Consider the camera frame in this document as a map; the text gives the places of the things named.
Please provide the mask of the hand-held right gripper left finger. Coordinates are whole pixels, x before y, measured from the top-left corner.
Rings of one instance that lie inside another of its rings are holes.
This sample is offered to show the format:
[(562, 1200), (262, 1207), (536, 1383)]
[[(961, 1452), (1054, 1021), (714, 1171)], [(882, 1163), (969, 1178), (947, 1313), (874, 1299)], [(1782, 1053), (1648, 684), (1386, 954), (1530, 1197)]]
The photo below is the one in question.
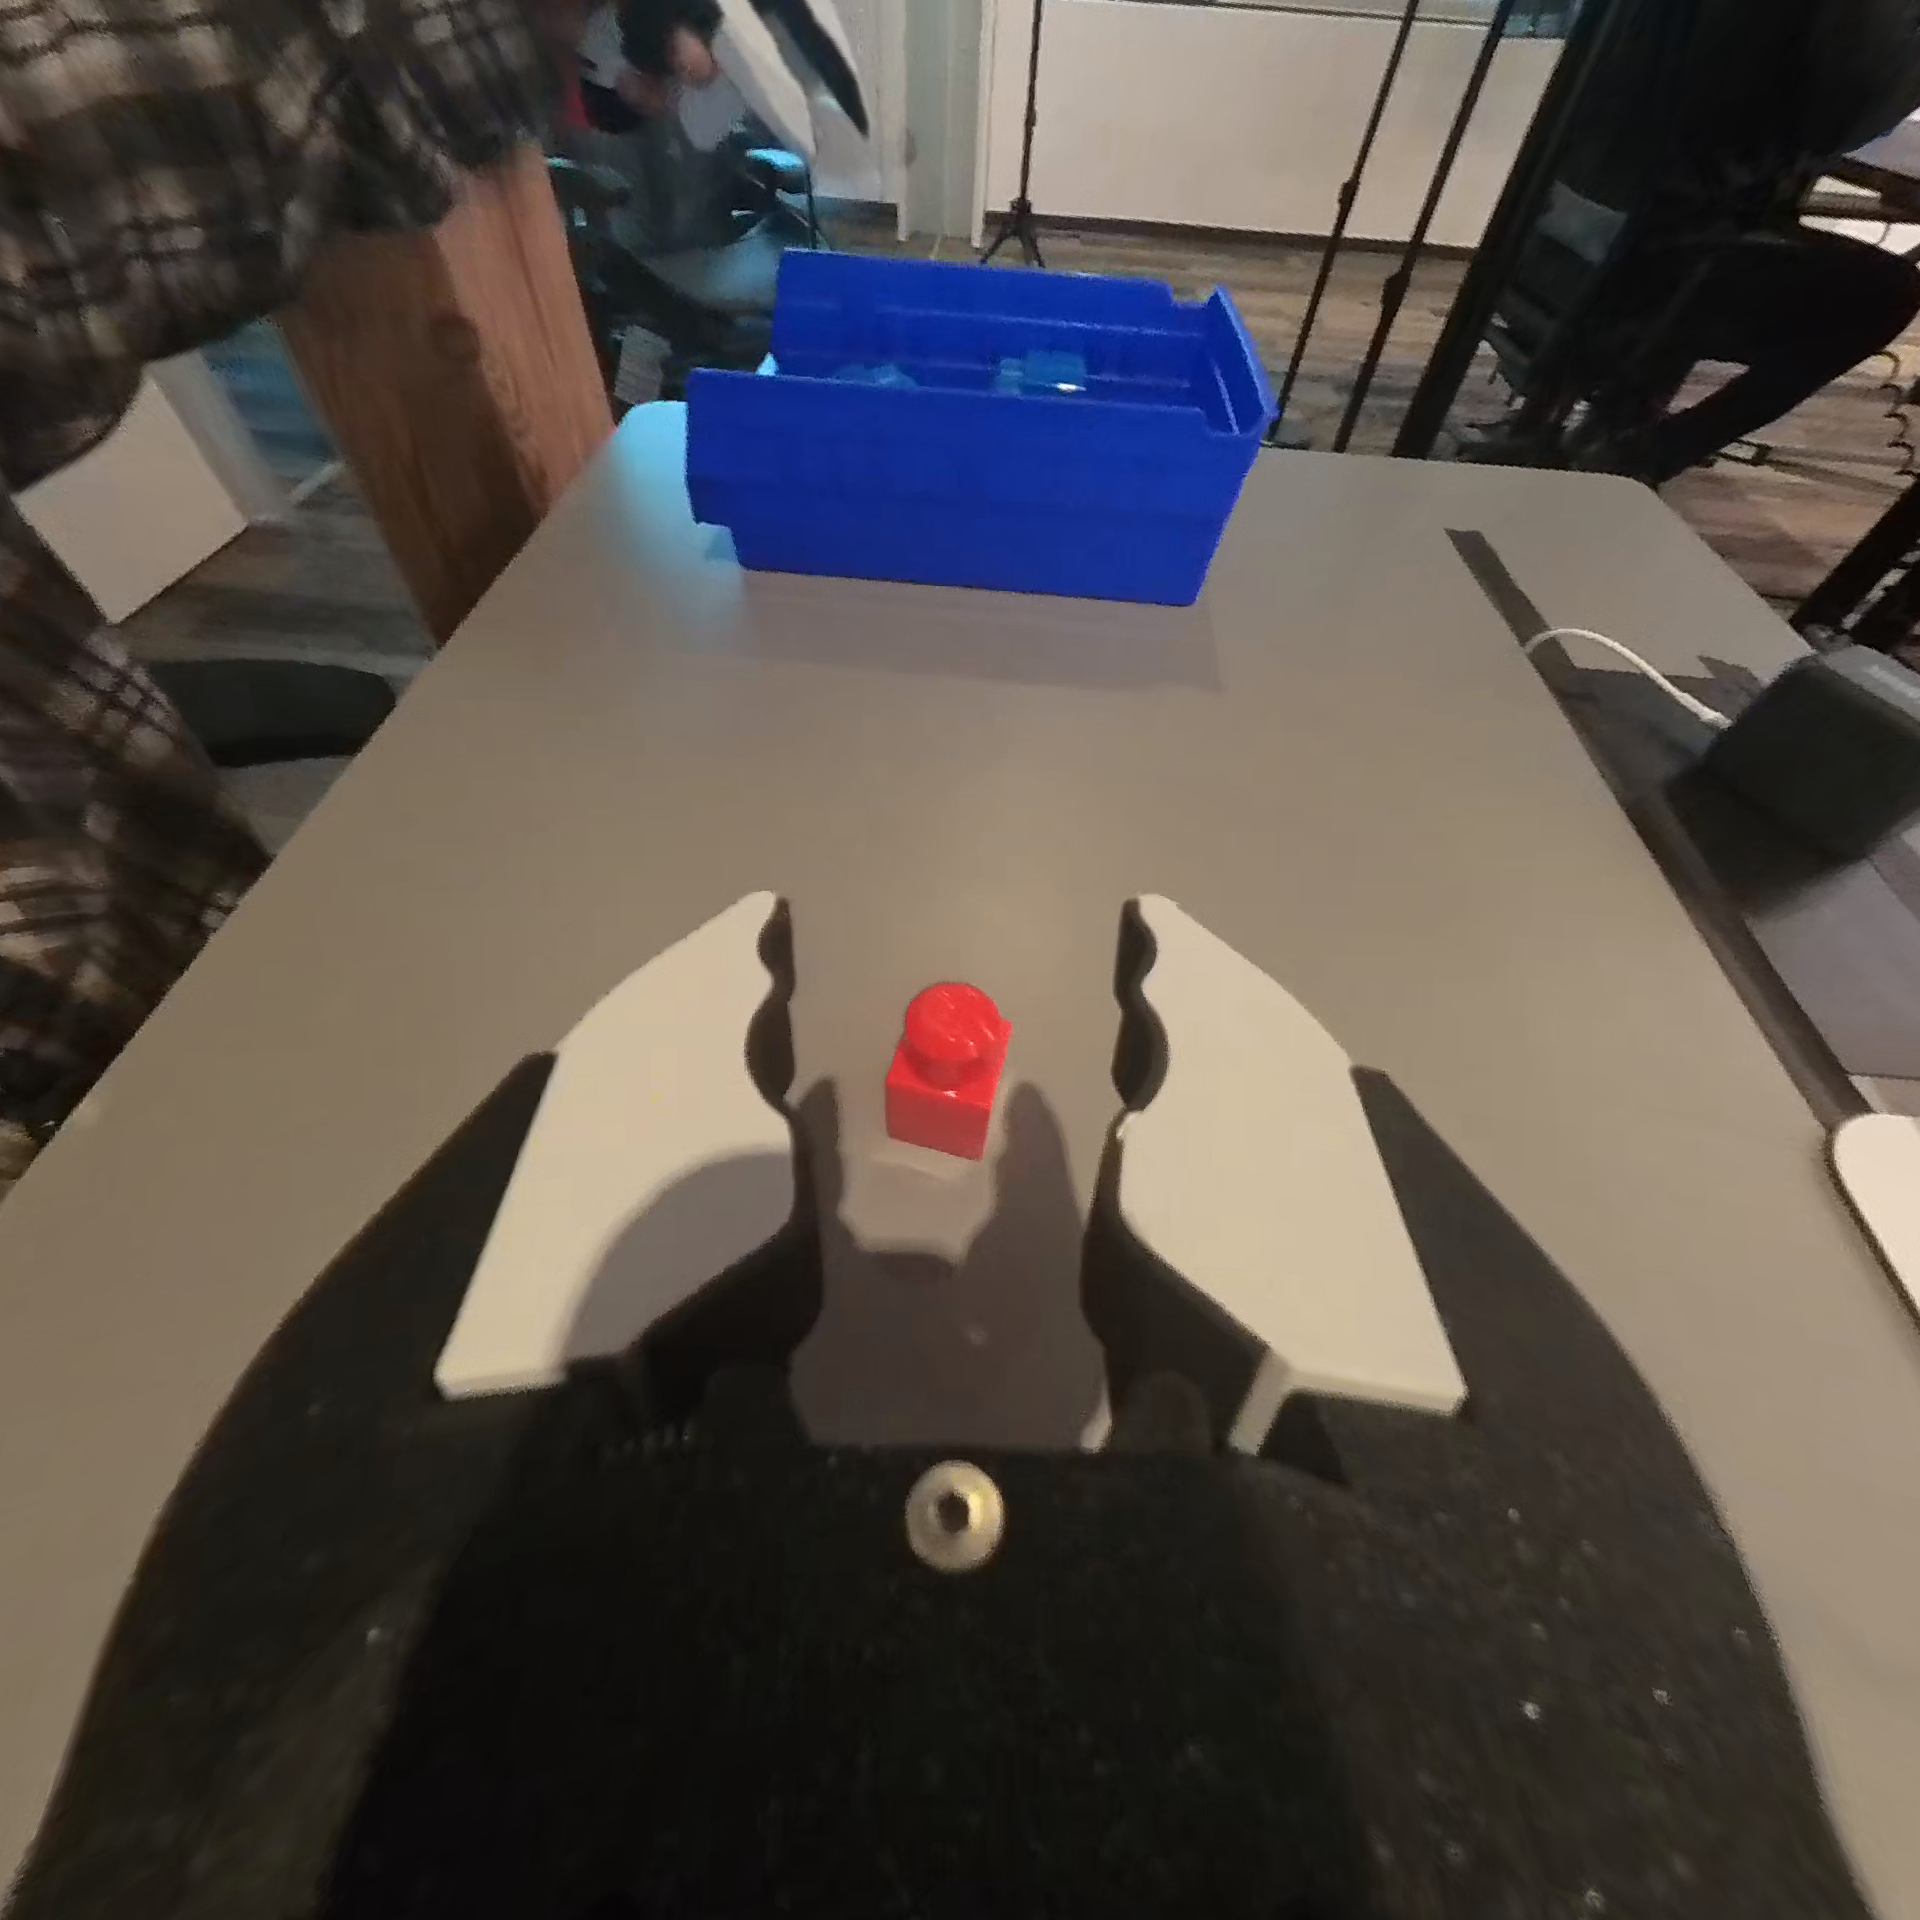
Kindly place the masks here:
[(565, 1034), (436, 1360), (446, 1402), (665, 1332), (803, 1221), (788, 901), (746, 895)]

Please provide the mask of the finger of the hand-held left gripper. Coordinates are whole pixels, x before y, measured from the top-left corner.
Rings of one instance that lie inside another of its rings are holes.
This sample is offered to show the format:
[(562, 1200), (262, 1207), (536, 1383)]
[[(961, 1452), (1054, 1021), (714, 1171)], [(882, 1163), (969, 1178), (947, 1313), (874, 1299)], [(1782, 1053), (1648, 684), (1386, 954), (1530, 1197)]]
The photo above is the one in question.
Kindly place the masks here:
[(817, 106), (872, 138), (867, 90), (835, 3), (722, 3), (721, 21), (721, 69), (777, 145), (814, 154)]

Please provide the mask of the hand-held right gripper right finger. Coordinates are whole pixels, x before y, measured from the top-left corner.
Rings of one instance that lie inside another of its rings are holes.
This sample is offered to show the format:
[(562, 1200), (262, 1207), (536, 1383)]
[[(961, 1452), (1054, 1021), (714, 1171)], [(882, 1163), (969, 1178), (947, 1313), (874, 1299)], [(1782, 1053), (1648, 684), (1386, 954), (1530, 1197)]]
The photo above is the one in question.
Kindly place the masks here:
[(1158, 1377), (1233, 1453), (1273, 1449), (1307, 1402), (1459, 1420), (1469, 1388), (1336, 1034), (1169, 896), (1123, 908), (1113, 994), (1084, 1452), (1110, 1449)]

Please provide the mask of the red mega block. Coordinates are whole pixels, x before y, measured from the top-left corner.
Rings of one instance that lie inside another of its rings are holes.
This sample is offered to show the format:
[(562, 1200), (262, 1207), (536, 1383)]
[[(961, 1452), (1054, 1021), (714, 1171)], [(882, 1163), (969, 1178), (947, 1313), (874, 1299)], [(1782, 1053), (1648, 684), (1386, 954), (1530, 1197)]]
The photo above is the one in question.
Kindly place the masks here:
[(968, 981), (925, 986), (904, 1011), (882, 1083), (889, 1139), (957, 1161), (981, 1161), (1012, 1027)]

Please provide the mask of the blue plastic bin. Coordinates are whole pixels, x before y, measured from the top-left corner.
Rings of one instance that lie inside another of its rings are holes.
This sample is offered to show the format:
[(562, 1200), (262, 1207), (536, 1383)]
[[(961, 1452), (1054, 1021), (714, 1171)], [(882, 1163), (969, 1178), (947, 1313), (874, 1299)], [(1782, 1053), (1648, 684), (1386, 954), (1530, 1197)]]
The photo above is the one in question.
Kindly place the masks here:
[(688, 506), (746, 570), (1157, 609), (1278, 413), (1224, 288), (806, 249), (760, 368), (684, 395)]

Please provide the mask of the person's left forearm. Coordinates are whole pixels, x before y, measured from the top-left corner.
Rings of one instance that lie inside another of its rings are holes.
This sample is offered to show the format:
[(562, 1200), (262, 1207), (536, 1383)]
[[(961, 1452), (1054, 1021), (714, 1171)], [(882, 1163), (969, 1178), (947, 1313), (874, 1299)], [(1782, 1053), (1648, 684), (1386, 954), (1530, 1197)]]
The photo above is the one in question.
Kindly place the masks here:
[(150, 363), (270, 315), (334, 235), (446, 218), (545, 125), (537, 13), (4, 5), (4, 489), (105, 442)]

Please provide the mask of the black tripod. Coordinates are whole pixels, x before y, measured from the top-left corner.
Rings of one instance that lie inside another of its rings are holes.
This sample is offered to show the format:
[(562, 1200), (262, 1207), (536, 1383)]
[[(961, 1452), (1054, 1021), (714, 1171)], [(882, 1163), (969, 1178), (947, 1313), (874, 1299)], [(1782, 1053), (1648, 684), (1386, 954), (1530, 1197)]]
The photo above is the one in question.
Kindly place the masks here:
[(1034, 205), (1043, 3), (981, 5), (977, 95), (977, 257), (1044, 271)]

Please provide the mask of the wooden pillar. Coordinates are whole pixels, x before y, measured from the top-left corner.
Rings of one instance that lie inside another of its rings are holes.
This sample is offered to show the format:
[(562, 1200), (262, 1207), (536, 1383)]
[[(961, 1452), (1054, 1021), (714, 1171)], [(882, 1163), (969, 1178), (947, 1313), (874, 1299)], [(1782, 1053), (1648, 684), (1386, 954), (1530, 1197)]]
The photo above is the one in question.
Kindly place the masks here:
[(328, 240), (275, 322), (443, 645), (613, 434), (539, 146), (465, 178), (432, 229)]

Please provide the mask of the black chair seat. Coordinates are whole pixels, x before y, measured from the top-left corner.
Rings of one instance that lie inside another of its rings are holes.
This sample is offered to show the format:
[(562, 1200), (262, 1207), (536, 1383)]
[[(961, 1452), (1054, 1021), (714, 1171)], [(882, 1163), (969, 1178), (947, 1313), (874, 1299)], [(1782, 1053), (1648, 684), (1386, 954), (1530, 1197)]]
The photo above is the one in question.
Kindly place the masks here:
[(316, 660), (155, 660), (153, 684), (224, 771), (349, 759), (397, 707), (377, 672)]

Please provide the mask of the white document stand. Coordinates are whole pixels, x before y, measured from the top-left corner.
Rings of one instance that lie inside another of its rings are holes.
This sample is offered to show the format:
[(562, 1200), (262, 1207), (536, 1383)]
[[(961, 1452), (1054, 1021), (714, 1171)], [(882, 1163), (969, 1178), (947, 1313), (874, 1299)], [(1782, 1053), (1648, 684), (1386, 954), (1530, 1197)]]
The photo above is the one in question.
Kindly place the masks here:
[(1861, 1237), (1918, 1319), (1918, 1117), (1848, 1117), (1832, 1131), (1829, 1165)]

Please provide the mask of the black power adapter cube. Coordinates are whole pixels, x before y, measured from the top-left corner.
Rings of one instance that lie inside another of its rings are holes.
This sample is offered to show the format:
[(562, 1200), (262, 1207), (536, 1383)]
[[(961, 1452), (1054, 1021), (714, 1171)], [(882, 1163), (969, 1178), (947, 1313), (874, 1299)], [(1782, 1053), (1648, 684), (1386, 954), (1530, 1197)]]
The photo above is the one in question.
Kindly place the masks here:
[(1918, 820), (1918, 679), (1893, 657), (1808, 657), (1662, 783), (1682, 828), (1763, 868), (1829, 873)]

